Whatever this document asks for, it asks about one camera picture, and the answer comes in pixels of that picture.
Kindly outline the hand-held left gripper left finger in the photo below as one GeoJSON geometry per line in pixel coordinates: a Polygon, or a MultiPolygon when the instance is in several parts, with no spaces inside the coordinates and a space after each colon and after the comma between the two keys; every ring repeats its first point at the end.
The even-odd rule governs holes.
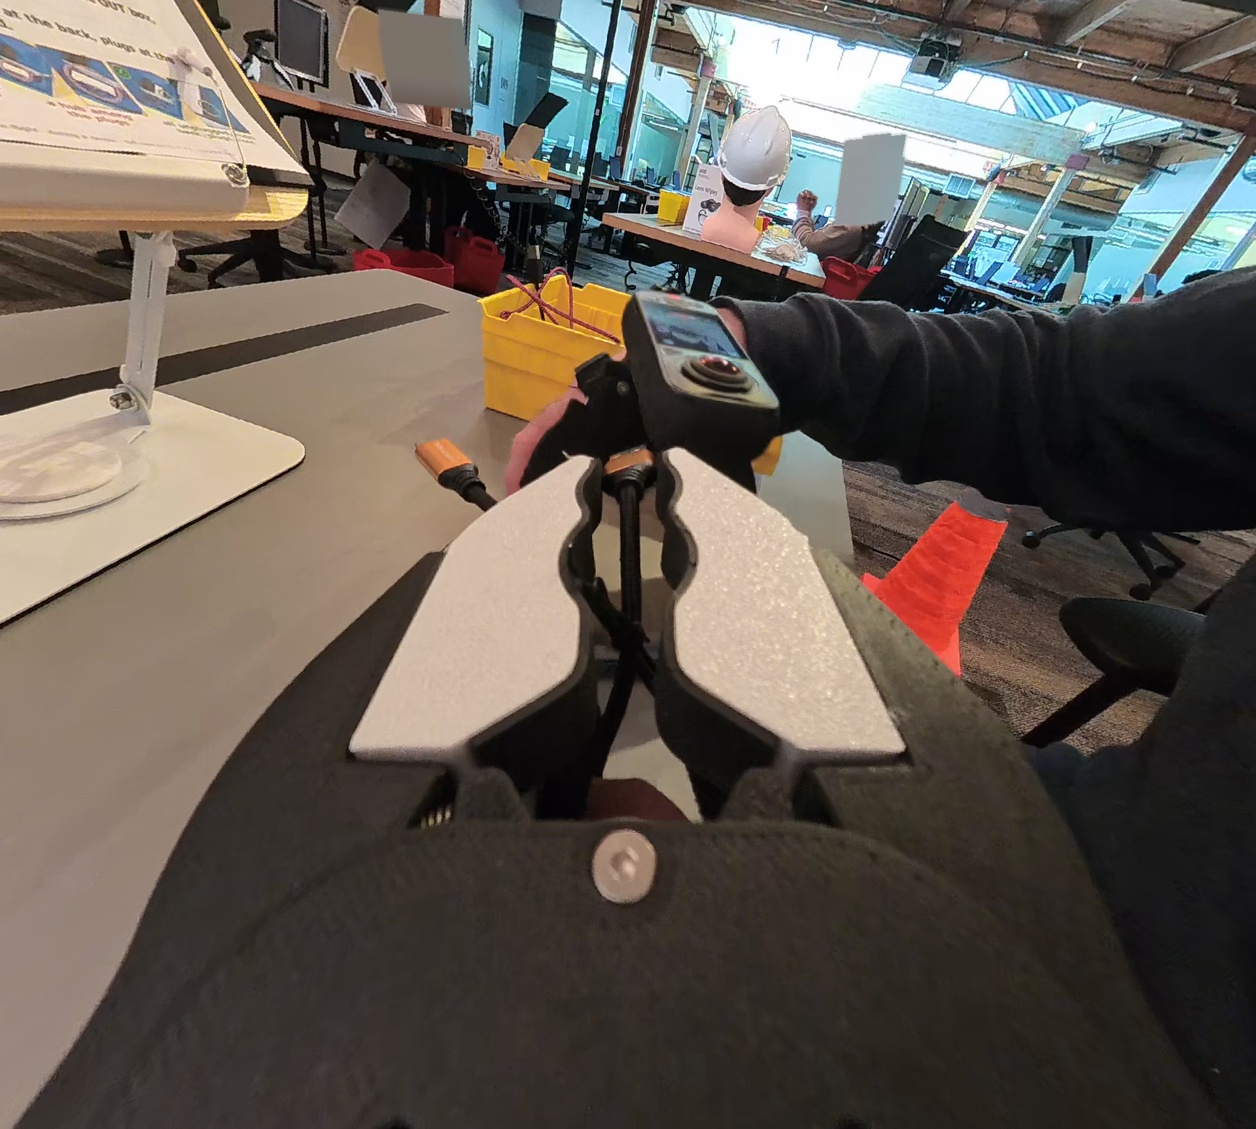
{"type": "Polygon", "coordinates": [[[348,742],[361,765],[498,771],[563,814],[601,719],[600,626],[585,585],[602,466],[575,456],[445,550],[348,742]]]}

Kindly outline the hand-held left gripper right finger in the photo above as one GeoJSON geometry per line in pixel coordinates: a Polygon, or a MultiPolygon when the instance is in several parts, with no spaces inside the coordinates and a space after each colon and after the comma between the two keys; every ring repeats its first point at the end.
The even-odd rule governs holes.
{"type": "Polygon", "coordinates": [[[672,591],[658,638],[656,721],[717,821],[749,775],[785,808],[822,774],[907,778],[907,744],[810,541],[687,449],[661,460],[657,508],[672,591]]]}

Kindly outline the yellow plastic bin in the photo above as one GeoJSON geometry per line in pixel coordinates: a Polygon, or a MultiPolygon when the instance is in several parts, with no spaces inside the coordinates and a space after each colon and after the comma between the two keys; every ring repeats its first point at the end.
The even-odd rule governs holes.
{"type": "MultiPolygon", "coordinates": [[[[483,394],[487,410],[529,424],[573,385],[585,350],[564,333],[610,337],[622,328],[635,294],[593,284],[576,288],[562,273],[541,288],[517,286],[487,298],[482,305],[483,394]]],[[[623,335],[605,347],[623,349],[623,335]]],[[[755,462],[757,477],[775,472],[780,436],[755,462]]]]}

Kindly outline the person's right forearm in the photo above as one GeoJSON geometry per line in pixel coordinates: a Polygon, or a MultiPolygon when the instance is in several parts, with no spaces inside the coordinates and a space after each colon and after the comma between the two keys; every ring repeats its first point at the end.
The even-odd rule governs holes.
{"type": "Polygon", "coordinates": [[[783,428],[906,483],[1063,523],[1255,525],[1255,275],[1137,304],[925,315],[801,292],[715,307],[783,428]]]}

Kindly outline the person's right hand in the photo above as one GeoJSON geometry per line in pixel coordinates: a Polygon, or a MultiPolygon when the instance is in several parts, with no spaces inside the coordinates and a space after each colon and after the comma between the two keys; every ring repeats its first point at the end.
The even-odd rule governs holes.
{"type": "Polygon", "coordinates": [[[526,469],[533,461],[543,439],[564,418],[568,406],[573,403],[584,405],[588,398],[581,390],[571,385],[558,400],[549,403],[535,415],[526,427],[517,432],[511,444],[509,462],[505,474],[505,491],[508,495],[517,494],[524,485],[526,469]]]}

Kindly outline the orange traffic cone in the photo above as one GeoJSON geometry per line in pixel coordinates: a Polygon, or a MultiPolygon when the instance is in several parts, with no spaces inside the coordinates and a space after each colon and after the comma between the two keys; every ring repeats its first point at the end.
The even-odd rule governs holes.
{"type": "Polygon", "coordinates": [[[963,676],[961,627],[1008,525],[1006,508],[966,492],[886,576],[860,579],[957,678],[963,676]]]}

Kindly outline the wooden desk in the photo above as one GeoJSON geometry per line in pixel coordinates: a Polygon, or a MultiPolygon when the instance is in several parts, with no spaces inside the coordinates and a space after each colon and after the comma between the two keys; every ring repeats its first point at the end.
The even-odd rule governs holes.
{"type": "Polygon", "coordinates": [[[802,261],[788,262],[767,258],[755,252],[743,254],[687,235],[681,227],[666,227],[655,215],[605,214],[602,226],[624,237],[632,237],[635,248],[643,245],[665,254],[665,261],[677,262],[699,275],[702,290],[715,287],[715,281],[730,278],[737,284],[754,284],[767,290],[775,300],[809,290],[822,292],[826,274],[819,260],[804,253],[802,261]]]}

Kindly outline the mannequin head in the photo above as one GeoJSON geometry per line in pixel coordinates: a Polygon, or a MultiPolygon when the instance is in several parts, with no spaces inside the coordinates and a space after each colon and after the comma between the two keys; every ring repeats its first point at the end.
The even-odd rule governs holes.
{"type": "Polygon", "coordinates": [[[758,218],[770,192],[746,189],[723,176],[720,203],[704,216],[702,243],[742,256],[753,254],[762,239],[758,218]]]}

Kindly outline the white hard hat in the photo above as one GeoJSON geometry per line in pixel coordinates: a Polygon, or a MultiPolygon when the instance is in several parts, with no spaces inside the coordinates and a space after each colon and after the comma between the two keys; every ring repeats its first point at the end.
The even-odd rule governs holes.
{"type": "Polygon", "coordinates": [[[767,105],[733,122],[717,165],[730,186],[762,197],[784,182],[792,158],[792,129],[777,107],[767,105]]]}

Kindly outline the black office chair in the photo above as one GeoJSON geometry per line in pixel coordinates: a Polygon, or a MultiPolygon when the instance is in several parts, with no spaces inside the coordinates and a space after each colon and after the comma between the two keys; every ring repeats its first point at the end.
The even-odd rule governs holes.
{"type": "Polygon", "coordinates": [[[856,303],[894,305],[914,312],[933,309],[938,301],[942,274],[967,240],[965,228],[923,216],[856,303]]]}
{"type": "Polygon", "coordinates": [[[1094,542],[1106,536],[1112,536],[1119,541],[1141,575],[1141,580],[1128,591],[1129,597],[1141,604],[1152,602],[1160,591],[1186,567],[1186,559],[1171,550],[1165,543],[1166,540],[1195,549],[1201,545],[1199,537],[1179,532],[1156,532],[1129,525],[1105,526],[1077,521],[1055,523],[1038,530],[1030,530],[1021,538],[1021,545],[1029,551],[1037,551],[1044,541],[1052,537],[1078,532],[1085,533],[1094,542]]]}

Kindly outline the white document stand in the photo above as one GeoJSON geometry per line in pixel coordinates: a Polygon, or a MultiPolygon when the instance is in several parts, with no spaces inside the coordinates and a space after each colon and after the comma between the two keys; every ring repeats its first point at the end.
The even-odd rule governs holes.
{"type": "Polygon", "coordinates": [[[176,232],[279,231],[304,192],[269,193],[269,219],[91,228],[3,220],[3,233],[126,232],[132,243],[126,350],[96,390],[2,419],[3,623],[197,524],[300,466],[304,445],[157,390],[176,232]]]}

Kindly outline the white hanging paper sheet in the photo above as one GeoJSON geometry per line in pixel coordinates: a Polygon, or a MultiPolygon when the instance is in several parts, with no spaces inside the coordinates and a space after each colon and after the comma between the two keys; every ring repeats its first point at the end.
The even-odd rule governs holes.
{"type": "Polygon", "coordinates": [[[381,250],[407,218],[410,186],[386,164],[371,160],[335,214],[339,227],[364,248],[381,250]]]}

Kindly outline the black computer monitor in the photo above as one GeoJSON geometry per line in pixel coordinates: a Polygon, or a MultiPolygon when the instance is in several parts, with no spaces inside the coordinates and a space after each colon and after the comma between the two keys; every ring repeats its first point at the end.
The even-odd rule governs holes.
{"type": "Polygon", "coordinates": [[[329,88],[329,12],[310,0],[272,0],[272,7],[278,70],[300,84],[329,88]]]}

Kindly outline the printed instruction sheet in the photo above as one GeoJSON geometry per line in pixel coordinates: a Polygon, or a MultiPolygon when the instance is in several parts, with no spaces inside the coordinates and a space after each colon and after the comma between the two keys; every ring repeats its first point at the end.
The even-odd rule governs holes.
{"type": "Polygon", "coordinates": [[[2,0],[3,220],[267,220],[309,186],[198,0],[2,0]]]}

